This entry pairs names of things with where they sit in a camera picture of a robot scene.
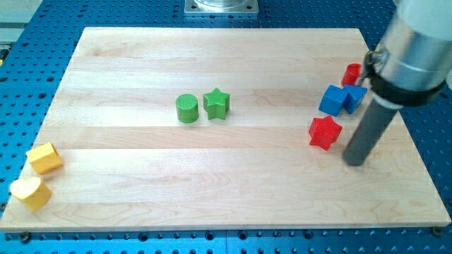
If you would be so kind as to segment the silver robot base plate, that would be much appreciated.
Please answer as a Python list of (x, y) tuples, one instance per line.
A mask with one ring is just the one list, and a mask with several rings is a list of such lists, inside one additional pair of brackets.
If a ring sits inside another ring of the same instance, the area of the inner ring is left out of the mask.
[(184, 0), (187, 15), (257, 14), (258, 0)]

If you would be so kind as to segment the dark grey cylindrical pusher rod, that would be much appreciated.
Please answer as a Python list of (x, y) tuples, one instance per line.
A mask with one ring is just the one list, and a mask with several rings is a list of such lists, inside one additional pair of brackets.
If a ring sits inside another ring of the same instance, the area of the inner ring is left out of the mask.
[(398, 110), (396, 104), (373, 98), (343, 152), (343, 159), (348, 165), (360, 166), (364, 163)]

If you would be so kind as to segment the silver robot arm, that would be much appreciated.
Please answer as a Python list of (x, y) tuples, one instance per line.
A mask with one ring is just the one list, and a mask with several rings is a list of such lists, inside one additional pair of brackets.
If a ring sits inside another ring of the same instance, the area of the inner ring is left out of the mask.
[(383, 37), (362, 62), (356, 84), (374, 93), (343, 152), (351, 166), (364, 163), (403, 107), (431, 102), (451, 72), (451, 1), (399, 1)]

